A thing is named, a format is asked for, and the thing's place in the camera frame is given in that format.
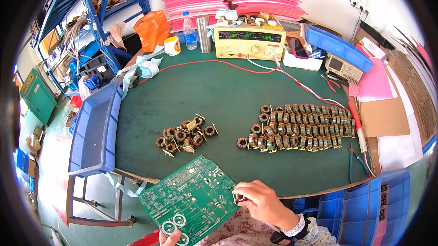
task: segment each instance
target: green printed circuit board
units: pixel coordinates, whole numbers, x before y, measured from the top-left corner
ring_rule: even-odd
[[[195,158],[139,196],[156,225],[169,236],[181,231],[179,246],[192,246],[213,232],[239,206],[236,184],[211,160]]]

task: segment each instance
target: red container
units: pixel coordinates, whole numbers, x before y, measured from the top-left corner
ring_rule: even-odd
[[[70,105],[79,109],[82,106],[81,97],[79,95],[73,96],[73,98],[71,98]]]

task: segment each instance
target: pile of inductors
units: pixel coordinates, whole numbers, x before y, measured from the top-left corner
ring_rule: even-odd
[[[200,146],[204,141],[204,137],[202,136],[202,124],[204,123],[204,119],[200,117],[195,117],[192,119],[188,119],[181,123],[181,127],[186,128],[187,124],[196,120],[196,126],[187,133],[187,130],[184,130],[180,127],[169,127],[164,129],[161,133],[161,136],[158,137],[156,141],[156,145],[160,148],[166,147],[166,151],[175,154],[177,151],[181,151],[184,146],[190,146],[192,149],[194,147]],[[213,126],[209,125],[204,128],[204,135],[206,136],[214,136],[216,135],[216,130]]]
[[[239,148],[270,153],[283,149],[316,152],[341,148],[342,137],[356,137],[351,112],[340,107],[287,104],[272,110],[263,105],[260,112],[261,124],[253,124],[248,138],[237,140]]]

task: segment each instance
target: green work table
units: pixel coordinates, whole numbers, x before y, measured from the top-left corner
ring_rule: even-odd
[[[217,59],[214,50],[203,54],[199,47],[190,51],[184,44],[182,46],[177,56],[157,56],[163,57],[159,68],[193,61],[223,60],[250,70],[267,71],[244,58]],[[276,66],[273,61],[255,62],[271,68]],[[321,97],[348,105],[344,90],[333,93],[321,78],[321,72],[282,67]],[[295,149],[270,154],[239,149],[237,139],[248,137],[251,125],[259,123],[260,106],[269,103],[282,107],[287,103],[324,104],[282,72],[255,74],[218,62],[194,63],[164,70],[131,88],[121,103],[116,168],[141,177],[163,179],[203,154],[234,182],[259,179],[283,198],[334,191],[367,181],[368,175],[362,165],[354,161],[354,184],[349,183],[348,145],[353,143],[356,152],[360,152],[357,139],[344,137],[342,148],[318,152]],[[155,143],[162,130],[180,126],[184,120],[195,117],[195,113],[206,118],[202,128],[213,122],[220,134],[207,138],[208,141],[197,147],[195,153],[182,150],[174,158],[165,155]]]

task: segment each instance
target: orange plastic bag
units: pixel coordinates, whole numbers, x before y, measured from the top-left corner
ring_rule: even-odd
[[[155,46],[164,46],[164,40],[170,37],[170,27],[162,10],[151,11],[140,18],[134,25],[140,36],[144,52],[154,52]]]

